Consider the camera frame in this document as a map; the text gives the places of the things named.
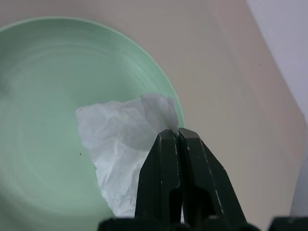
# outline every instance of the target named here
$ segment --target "beige table surface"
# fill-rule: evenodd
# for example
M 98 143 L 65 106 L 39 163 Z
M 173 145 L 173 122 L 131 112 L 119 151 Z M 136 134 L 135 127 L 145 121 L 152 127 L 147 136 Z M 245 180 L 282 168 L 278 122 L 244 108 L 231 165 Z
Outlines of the beige table surface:
M 249 222 L 289 214 L 304 119 L 244 0 L 0 0 L 0 26 L 81 17 L 145 48 L 169 76 L 187 128 L 223 164 Z

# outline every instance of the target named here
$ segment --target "crumpled paper towel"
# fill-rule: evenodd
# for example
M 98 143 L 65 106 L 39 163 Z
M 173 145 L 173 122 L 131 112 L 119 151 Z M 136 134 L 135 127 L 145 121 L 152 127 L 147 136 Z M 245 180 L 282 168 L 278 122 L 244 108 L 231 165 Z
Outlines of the crumpled paper towel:
M 151 93 L 81 107 L 76 115 L 103 198 L 116 216 L 134 217 L 139 172 L 157 134 L 167 128 L 178 132 L 174 100 Z

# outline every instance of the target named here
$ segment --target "white wall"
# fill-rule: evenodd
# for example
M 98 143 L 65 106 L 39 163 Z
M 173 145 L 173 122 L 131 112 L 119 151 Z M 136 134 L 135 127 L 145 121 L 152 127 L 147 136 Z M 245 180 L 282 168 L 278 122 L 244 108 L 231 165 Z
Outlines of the white wall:
M 247 3 L 307 123 L 308 1 L 247 0 Z M 308 216 L 308 145 L 291 214 Z

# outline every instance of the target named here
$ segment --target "green plate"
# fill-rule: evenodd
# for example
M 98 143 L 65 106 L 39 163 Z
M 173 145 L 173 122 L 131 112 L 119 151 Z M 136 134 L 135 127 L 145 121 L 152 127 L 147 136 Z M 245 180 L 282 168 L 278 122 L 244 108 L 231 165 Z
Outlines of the green plate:
M 0 29 L 0 230 L 95 231 L 113 216 L 82 147 L 75 110 L 148 92 L 177 95 L 126 36 L 74 18 Z

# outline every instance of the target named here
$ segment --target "white tissue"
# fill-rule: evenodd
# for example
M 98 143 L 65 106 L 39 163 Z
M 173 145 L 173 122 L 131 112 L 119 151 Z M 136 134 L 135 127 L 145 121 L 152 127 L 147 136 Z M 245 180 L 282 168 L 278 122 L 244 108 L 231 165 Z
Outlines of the white tissue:
M 103 198 L 117 217 L 133 217 L 139 172 L 157 134 L 167 128 L 178 132 L 174 100 L 151 93 L 81 107 L 76 115 Z

